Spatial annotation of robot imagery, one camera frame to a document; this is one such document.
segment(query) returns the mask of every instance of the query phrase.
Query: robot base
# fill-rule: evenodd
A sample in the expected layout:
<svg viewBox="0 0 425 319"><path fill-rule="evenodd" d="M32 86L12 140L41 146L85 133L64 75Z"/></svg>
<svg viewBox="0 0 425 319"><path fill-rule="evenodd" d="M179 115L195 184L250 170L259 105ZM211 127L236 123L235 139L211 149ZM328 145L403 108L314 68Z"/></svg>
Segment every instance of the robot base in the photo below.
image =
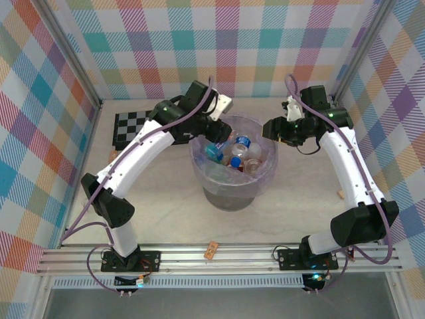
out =
<svg viewBox="0 0 425 319"><path fill-rule="evenodd" d="M303 274L303 282L305 291L322 290L325 287L326 280L318 280L318 278L325 278L326 274Z"/></svg>
<svg viewBox="0 0 425 319"><path fill-rule="evenodd" d="M338 269L337 258L331 253L315 256L314 263L310 267L305 265L299 249L278 250L280 270L336 270Z"/></svg>
<svg viewBox="0 0 425 319"><path fill-rule="evenodd" d="M160 251L140 251L137 250L136 259L138 262L134 263L130 268L125 265L113 251L105 251L103 255L101 272L137 272L140 274L158 272L159 264L161 262Z"/></svg>

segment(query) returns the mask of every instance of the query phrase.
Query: black mounting plate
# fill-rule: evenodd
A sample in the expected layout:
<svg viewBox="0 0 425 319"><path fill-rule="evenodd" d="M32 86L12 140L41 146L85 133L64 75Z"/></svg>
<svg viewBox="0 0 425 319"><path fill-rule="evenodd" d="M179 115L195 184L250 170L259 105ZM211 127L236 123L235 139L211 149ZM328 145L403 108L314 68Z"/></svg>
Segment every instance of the black mounting plate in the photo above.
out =
<svg viewBox="0 0 425 319"><path fill-rule="evenodd" d="M278 260L280 270L336 270L338 269L338 260L332 260L332 254L324 254L320 263L315 264L314 268L307 268L302 259L299 249L280 249L278 250Z"/></svg>
<svg viewBox="0 0 425 319"><path fill-rule="evenodd" d="M317 279L314 279L313 274L303 274L303 283L305 287L303 288L305 291L311 291L311 290L322 290L325 286L326 280L325 280L325 274L315 274L316 276L319 275L322 280L318 281Z"/></svg>
<svg viewBox="0 0 425 319"><path fill-rule="evenodd" d="M144 267L141 263L137 263L132 269L128 270L126 266L121 263L118 257L112 251L105 251L103 254L102 266L100 267L101 272L138 272L143 274L145 272L158 272L159 265L161 263L161 252L160 251L140 251L139 260L145 259L149 261L152 265L149 267L148 263L144 264Z"/></svg>

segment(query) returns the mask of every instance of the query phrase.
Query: bottle label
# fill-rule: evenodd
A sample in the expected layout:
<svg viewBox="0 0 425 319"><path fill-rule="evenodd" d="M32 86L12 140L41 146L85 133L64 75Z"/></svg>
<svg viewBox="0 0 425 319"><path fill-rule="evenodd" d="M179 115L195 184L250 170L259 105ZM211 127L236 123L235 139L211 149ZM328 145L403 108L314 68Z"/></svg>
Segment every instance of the bottle label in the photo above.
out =
<svg viewBox="0 0 425 319"><path fill-rule="evenodd" d="M205 148L205 153L209 158L215 158L218 154L218 149L215 147L213 143L210 143Z"/></svg>
<svg viewBox="0 0 425 319"><path fill-rule="evenodd" d="M236 138L235 143L245 145L247 148L249 148L251 141L246 136L239 136L239 137Z"/></svg>
<svg viewBox="0 0 425 319"><path fill-rule="evenodd" d="M221 149L223 148L223 146L224 146L224 145L229 144L228 142L229 142L229 141L232 141L232 140L234 139L234 136L235 136L235 135L236 135L236 132L235 132L235 131L232 131L232 133L230 133L230 135L228 136L227 141L225 141L225 142L223 142L223 143L216 143L216 144L214 144L214 145L215 145L215 147L216 147L218 150L221 150Z"/></svg>

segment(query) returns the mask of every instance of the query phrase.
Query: blue bottle cap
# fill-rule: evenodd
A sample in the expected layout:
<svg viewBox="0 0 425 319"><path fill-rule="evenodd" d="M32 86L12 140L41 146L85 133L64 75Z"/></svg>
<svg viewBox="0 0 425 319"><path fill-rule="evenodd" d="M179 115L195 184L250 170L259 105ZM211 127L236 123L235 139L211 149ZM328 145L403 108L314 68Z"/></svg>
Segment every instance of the blue bottle cap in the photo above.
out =
<svg viewBox="0 0 425 319"><path fill-rule="evenodd" d="M230 160L230 165L234 168L238 168L241 163L242 163L242 160L237 157L234 157Z"/></svg>

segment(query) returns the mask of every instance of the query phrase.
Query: metal frame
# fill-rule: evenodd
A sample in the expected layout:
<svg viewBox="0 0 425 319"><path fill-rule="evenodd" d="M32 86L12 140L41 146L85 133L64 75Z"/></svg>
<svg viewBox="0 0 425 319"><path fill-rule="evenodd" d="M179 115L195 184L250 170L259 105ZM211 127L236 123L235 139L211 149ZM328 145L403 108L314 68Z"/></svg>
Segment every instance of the metal frame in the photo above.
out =
<svg viewBox="0 0 425 319"><path fill-rule="evenodd" d="M55 43L58 45L60 51L68 61L70 67L74 71L74 74L83 89L87 93L87 97L90 99L93 105L96 105L97 109L102 107L102 99L99 97L96 89L94 88L90 77L87 75L84 67L78 59L72 45L68 41L68 37L59 25L52 9L47 4L46 0L32 0L31 1L35 9L39 12L39 15L45 23L47 29L52 34Z"/></svg>
<svg viewBox="0 0 425 319"><path fill-rule="evenodd" d="M278 263L272 258L274 247L279 244L220 244L212 261L204 258L207 245L143 245L143 251L161 251L161 266L157 275L240 275L240 274L307 274L314 270L280 271ZM296 249L297 245L288 245ZM57 250L45 250L37 274L40 276L87 275L86 259L93 245L65 245ZM362 245L370 256L383 259L387 246L378 244ZM337 253L341 271L345 257ZM100 272L100 251L90 260L96 276L111 275ZM385 265L375 265L364 257L350 263L347 272L397 272L402 270L398 253L393 248L391 260ZM120 273L134 276L134 272Z"/></svg>
<svg viewBox="0 0 425 319"><path fill-rule="evenodd" d="M70 63L77 79L88 94L89 99L93 105L96 105L98 110L101 109L102 101L100 100L96 89L91 83L90 78L84 70L76 53L73 51L71 44L68 42L66 35L58 24L54 13L46 3L46 0L32 0L32 2L46 23L49 31L52 33L57 45L62 51L62 54ZM360 44L359 49L357 50L335 93L336 100L339 100L348 89L395 3L396 0L381 2L381 5L373 18L373 22L366 31L365 38ZM90 136L88 144L88 150L92 144L94 131L99 117L100 112L97 112L93 133ZM83 168L86 165L86 160L87 156L85 156L83 160ZM268 286L282 287L285 286L282 284L282 281L288 283L290 280L295 280L295 282L286 286L300 287L299 282L294 278L301 276L301 273L313 273L313 271L280 271L277 262L274 261L271 256L271 252L276 245L277 243L248 245L221 244L220 249L212 261L206 261L203 258L203 254L207 248L206 245L141 245L141 247L143 250L160 250L163 252L161 270L158 274L152 275L152 277L176 280L175 283L174 281L171 283L172 285L178 286L178 278L181 278L182 276L186 276L187 278L187 275L190 275L191 278L201 278L201 282L203 282L202 278L206 277L220 278L223 275L226 275L227 278L228 276L231 276L232 278L237 279L245 278L248 275L253 278L258 278L259 280L266 280L264 284L267 284ZM289 248L298 247L298 245L291 244L287 246L289 246ZM60 250L47 250L44 252L37 277L32 287L30 287L30 290L33 292L33 299L29 300L29 306L27 307L25 318L42 318L44 316L51 290L64 288L66 286L66 284L65 286L58 285L58 278L64 280L75 278L75 282L72 279L74 284L69 284L68 287L84 288L84 284L82 284L82 282L87 283L87 280L91 280L90 277L88 277L88 271L86 270L86 256L91 248L92 245L66 245ZM363 245L362 248L364 248L372 257L378 259L381 259L386 255L386 246L384 245L370 244ZM340 264L339 271L341 271L344 256L338 254L337 258ZM94 254L91 265L94 267L95 275L102 281L106 280L106 282L110 282L113 274L100 272L100 263L101 260L99 253ZM419 313L417 313L417 309L412 303L412 297L408 291L404 276L401 273L402 265L398 259L396 249L393 251L393 258L386 265L374 265L361 257L357 258L354 263L349 264L347 272L385 272L399 316L401 318L418 318ZM134 273L128 273L127 275L134 276ZM273 279L276 278L279 278L279 280L273 283Z"/></svg>
<svg viewBox="0 0 425 319"><path fill-rule="evenodd" d="M371 25L365 31L365 37L361 41L357 52L355 53L353 60L350 62L347 71L343 75L341 82L335 92L336 101L344 96L348 87L354 79L357 71L359 70L361 63L369 53L374 41L378 37L379 31L381 31L386 18L390 15L392 8L395 6L397 0L382 0L381 4L373 17Z"/></svg>
<svg viewBox="0 0 425 319"><path fill-rule="evenodd" d="M161 267L151 275L151 284L143 288L259 288L262 286L279 288L303 287L302 274L315 273L313 270L280 271L272 258L274 247L270 244L220 244L214 259L208 261L204 253L208 245L141 245L144 251L161 251ZM290 249L296 244L287 244ZM42 318L52 289L101 288L94 283L86 268L86 258L93 245L65 245L61 249L46 250L37 272L35 291L37 297L26 318ZM387 246L371 243L361 246L370 256L383 259ZM337 253L341 272L345 257ZM100 251L92 255L90 264L94 274L107 286L114 288L114 273L100 272ZM376 265L363 257L349 263L347 272L385 272L394 297L396 309L401 318L409 316L409 303L405 291L398 284L402 265L396 248L388 264ZM132 276L133 272L119 273Z"/></svg>
<svg viewBox="0 0 425 319"><path fill-rule="evenodd" d="M87 161L88 161L88 156L89 156L89 153L90 153L89 150L92 148L92 144L93 144L94 136L95 136L95 131L98 128L98 124L99 124L99 120L100 120L100 116L101 115L102 115L102 109L97 109L96 110L96 114L94 115L92 133L90 134L90 137L88 138L86 153L84 154L84 157L82 159L81 169L80 169L80 172L78 174L77 181L81 181L82 176L83 176L83 174L85 172L85 168L87 166ZM60 226L60 229L59 229L60 236L58 237L58 240L57 240L57 242L55 244L58 249L60 248L60 246L59 246L59 240L60 240L62 234L65 232L65 229L69 225L69 219L72 216L71 212L72 212L72 210L73 210L73 208L74 208L74 206L76 204L76 197L78 195L78 189L79 189L79 187L80 187L80 184L77 183L77 185L75 187L75 191L72 194L72 198L71 198L71 202L70 202L68 211L66 212L65 218L64 218L64 220L62 222L62 225Z"/></svg>

